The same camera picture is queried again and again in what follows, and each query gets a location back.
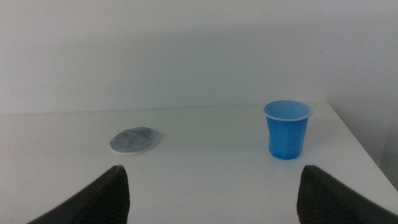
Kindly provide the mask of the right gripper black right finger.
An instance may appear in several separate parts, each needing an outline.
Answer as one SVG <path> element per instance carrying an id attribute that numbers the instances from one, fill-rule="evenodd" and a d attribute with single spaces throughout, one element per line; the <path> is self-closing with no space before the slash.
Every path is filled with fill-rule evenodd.
<path id="1" fill-rule="evenodd" d="M 397 215 L 315 165 L 303 168 L 297 198 L 300 223 L 397 224 Z"/>

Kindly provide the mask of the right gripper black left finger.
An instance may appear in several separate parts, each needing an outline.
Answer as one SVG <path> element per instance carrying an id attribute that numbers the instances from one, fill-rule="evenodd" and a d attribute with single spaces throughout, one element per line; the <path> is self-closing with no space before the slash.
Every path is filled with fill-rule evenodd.
<path id="1" fill-rule="evenodd" d="M 129 184 L 122 165 L 112 166 L 84 189 L 32 223 L 126 223 Z"/>

